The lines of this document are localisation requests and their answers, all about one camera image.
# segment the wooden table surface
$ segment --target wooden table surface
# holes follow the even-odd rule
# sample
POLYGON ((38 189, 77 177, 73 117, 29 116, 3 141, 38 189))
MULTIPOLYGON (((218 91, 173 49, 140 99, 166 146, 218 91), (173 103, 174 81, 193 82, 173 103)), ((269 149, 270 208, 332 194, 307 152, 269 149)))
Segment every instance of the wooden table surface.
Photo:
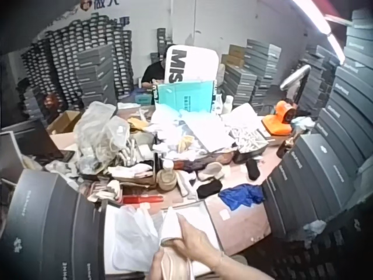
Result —
MULTIPOLYGON (((119 116, 128 115, 128 111, 119 112, 119 116)), ((51 135, 52 140, 59 149, 64 149, 74 143, 73 133, 51 135)), ((268 147, 263 153, 263 159, 258 163, 261 176, 257 181, 251 181, 244 164, 236 165, 233 162, 224 167, 225 177, 221 180, 223 189, 232 188, 240 184, 250 183, 260 185, 280 163, 276 156, 277 147, 268 147)), ((164 202, 151 204, 149 212, 155 213, 160 209, 169 206, 179 206, 192 203, 194 201, 183 199, 178 189, 174 189, 164 195, 164 202)), ((225 253, 229 256, 245 250, 256 242, 270 234, 270 226, 263 204, 251 207, 241 205, 235 211, 230 211, 229 207, 216 195, 206 199, 207 208, 212 217, 216 232, 221 241, 225 253)))

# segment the white bottle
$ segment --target white bottle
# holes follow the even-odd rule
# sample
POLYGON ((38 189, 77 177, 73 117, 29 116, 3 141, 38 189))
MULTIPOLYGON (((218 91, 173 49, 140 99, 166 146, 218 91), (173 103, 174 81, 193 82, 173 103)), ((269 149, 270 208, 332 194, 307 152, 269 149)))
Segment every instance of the white bottle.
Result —
POLYGON ((174 171, 174 162, 165 159, 163 162, 163 169, 157 174, 158 186, 164 191, 171 191, 176 187, 177 178, 174 171))
POLYGON ((223 110, 223 99, 221 99, 220 94, 217 94, 215 95, 214 112, 220 115, 222 110, 223 110))
POLYGON ((229 114, 230 112, 232 112, 232 108, 233 108, 233 96, 228 95, 226 97, 226 101, 224 102, 223 111, 221 113, 229 114))

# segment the blue glove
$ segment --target blue glove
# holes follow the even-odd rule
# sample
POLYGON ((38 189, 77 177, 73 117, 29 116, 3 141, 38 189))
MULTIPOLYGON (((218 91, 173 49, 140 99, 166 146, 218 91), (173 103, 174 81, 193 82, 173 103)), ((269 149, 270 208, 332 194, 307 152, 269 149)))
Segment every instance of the blue glove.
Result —
POLYGON ((253 203, 260 204, 264 201, 261 186, 241 184, 234 188, 228 188, 219 193, 221 200, 233 211, 240 205, 250 207, 253 203))

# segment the clear plastic bag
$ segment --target clear plastic bag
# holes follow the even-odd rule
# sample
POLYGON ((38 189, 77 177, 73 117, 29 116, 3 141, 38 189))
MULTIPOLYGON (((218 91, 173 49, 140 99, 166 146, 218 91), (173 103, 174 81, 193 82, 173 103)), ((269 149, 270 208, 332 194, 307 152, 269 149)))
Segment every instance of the clear plastic bag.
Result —
POLYGON ((121 207, 116 217, 112 255, 116 269, 148 272, 159 244, 158 231, 147 210, 121 207))
POLYGON ((114 114, 110 104, 93 102, 76 124, 74 133, 81 152, 78 167, 83 174, 97 174, 125 147, 129 124, 114 114))

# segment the ceiling light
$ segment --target ceiling light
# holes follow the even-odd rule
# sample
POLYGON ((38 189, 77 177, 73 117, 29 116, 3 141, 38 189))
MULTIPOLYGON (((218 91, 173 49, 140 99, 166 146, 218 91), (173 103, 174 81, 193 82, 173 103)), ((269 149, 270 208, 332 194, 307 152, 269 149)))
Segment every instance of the ceiling light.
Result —
POLYGON ((344 63, 344 59, 346 58, 344 56, 344 53, 343 53, 343 50, 342 48, 340 47, 336 37, 333 35, 333 34, 330 34, 328 36, 328 41, 329 43, 332 45, 333 47, 333 50, 336 52, 337 56, 338 56, 338 59, 340 61, 340 64, 342 65, 344 63))
POLYGON ((330 34, 332 30, 330 29, 329 24, 324 19, 324 16, 314 4, 312 0, 293 0, 299 8, 312 20, 314 25, 320 30, 323 34, 330 34))

